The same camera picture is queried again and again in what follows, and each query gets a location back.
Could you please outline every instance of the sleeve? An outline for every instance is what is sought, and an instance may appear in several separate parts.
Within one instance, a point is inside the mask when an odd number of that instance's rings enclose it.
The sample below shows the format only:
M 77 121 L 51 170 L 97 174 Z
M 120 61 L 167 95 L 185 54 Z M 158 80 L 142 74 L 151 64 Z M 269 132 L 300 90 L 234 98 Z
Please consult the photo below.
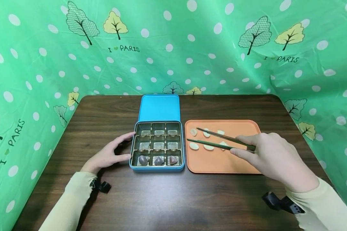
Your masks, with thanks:
M 92 192 L 90 183 L 94 179 L 96 175 L 93 173 L 76 172 L 39 231 L 75 231 Z
M 319 186 L 309 192 L 287 196 L 305 210 L 296 214 L 299 226 L 305 231 L 347 231 L 347 206 L 335 190 L 319 178 Z

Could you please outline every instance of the tweezers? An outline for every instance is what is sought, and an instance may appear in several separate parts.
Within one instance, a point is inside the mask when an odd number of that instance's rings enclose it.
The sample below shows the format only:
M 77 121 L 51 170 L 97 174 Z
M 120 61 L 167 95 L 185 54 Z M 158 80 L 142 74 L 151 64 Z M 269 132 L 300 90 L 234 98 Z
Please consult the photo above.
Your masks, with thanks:
M 202 132 L 207 132 L 208 134 L 211 134 L 213 136 L 217 136 L 217 137 L 220 137 L 220 138 L 223 138 L 223 139 L 226 139 L 228 141 L 232 141 L 234 143 L 238 143 L 238 144 L 242 144 L 244 146 L 247 147 L 247 151 L 251 152 L 251 153 L 254 153 L 254 151 L 256 150 L 256 146 L 253 146 L 251 144 L 246 144 L 242 141 L 240 141 L 239 139 L 236 139 L 236 138 L 232 138 L 230 136 L 225 136 L 225 135 L 222 135 L 222 134 L 219 134 L 217 132 L 212 132 L 212 131 L 208 131 L 208 130 L 204 130 L 204 129 L 201 129 L 199 127 L 196 128 L 197 130 L 199 131 L 202 131 Z M 205 144 L 205 145 L 209 145 L 209 146 L 213 146 L 213 147 L 216 147 L 216 148 L 221 148 L 221 149 L 225 149 L 225 150 L 230 150 L 234 147 L 230 147 L 230 146 L 227 146 L 227 145 L 222 145 L 222 144 L 217 144 L 217 143 L 211 143 L 211 142 L 207 142 L 207 141 L 198 141 L 198 140 L 193 140 L 193 139 L 186 139 L 190 142 L 194 142 L 194 143 L 200 143 L 200 144 Z

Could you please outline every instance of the orange plate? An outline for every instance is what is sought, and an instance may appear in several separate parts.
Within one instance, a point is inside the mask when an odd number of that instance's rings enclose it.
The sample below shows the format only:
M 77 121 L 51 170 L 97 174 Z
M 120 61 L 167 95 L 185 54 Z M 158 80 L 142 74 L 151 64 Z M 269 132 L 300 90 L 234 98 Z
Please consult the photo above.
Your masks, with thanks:
M 208 128 L 213 132 L 221 130 L 225 132 L 225 136 L 234 138 L 239 135 L 251 136 L 261 133 L 258 125 L 251 120 L 190 120 L 185 123 L 186 139 L 208 141 L 218 144 L 225 141 L 229 146 L 242 149 L 246 149 L 246 146 L 213 135 L 206 138 L 203 132 L 198 130 L 197 135 L 192 136 L 190 134 L 190 129 L 195 129 L 196 127 L 202 129 Z M 189 170 L 193 173 L 260 174 L 260 172 L 247 161 L 232 155 L 228 150 L 222 151 L 219 148 L 215 148 L 212 151 L 208 151 L 203 147 L 203 144 L 198 144 L 199 149 L 193 150 L 189 147 L 189 143 L 190 142 L 186 140 L 186 160 Z

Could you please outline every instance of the right hand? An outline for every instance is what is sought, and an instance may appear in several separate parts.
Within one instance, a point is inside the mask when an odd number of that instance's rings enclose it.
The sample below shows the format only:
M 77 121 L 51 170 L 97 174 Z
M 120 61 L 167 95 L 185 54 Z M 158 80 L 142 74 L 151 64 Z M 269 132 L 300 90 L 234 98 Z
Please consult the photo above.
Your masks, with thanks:
M 248 161 L 263 175 L 278 180 L 295 193 L 319 186 L 315 174 L 305 165 L 296 148 L 276 133 L 238 136 L 240 141 L 256 146 L 255 153 L 233 148 L 230 153 Z

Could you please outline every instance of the finger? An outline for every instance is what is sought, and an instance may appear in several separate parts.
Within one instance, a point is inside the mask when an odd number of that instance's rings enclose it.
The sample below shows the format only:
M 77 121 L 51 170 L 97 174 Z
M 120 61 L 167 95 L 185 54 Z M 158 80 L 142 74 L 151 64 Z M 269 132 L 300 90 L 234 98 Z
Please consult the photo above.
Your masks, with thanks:
M 248 163 L 250 163 L 253 166 L 257 165 L 257 162 L 258 162 L 257 154 L 254 154 L 247 150 L 239 149 L 239 148 L 230 149 L 230 153 L 243 160 L 246 160 Z

